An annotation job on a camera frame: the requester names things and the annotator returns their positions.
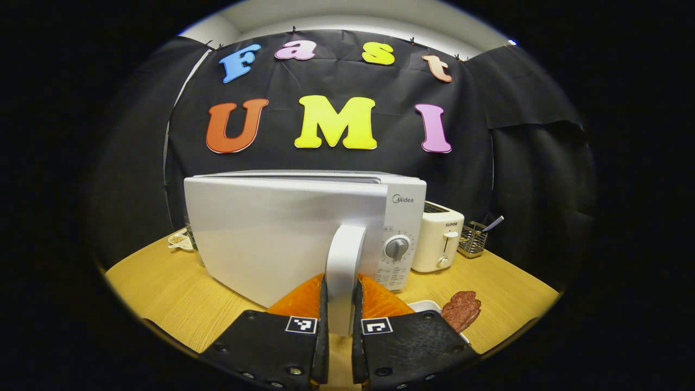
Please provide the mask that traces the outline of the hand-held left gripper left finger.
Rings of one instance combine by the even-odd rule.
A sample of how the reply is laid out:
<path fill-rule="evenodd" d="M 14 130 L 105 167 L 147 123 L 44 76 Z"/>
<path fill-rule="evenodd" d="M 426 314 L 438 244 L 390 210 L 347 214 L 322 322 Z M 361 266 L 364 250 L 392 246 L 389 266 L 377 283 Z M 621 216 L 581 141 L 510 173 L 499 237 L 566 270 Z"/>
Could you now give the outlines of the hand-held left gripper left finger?
<path fill-rule="evenodd" d="M 253 388 L 320 388 L 330 367 L 324 276 L 296 287 L 275 312 L 243 311 L 200 358 Z"/>

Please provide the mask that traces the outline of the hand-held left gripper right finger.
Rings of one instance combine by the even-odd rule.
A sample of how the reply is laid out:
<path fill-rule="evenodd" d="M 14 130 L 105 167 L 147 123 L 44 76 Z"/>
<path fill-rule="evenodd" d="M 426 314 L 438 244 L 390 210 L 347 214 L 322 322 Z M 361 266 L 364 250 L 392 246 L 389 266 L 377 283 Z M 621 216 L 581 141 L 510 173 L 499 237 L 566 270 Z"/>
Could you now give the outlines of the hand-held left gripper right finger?
<path fill-rule="evenodd" d="M 481 356 L 439 310 L 368 316 L 367 279 L 354 292 L 352 378 L 363 389 L 447 388 Z"/>

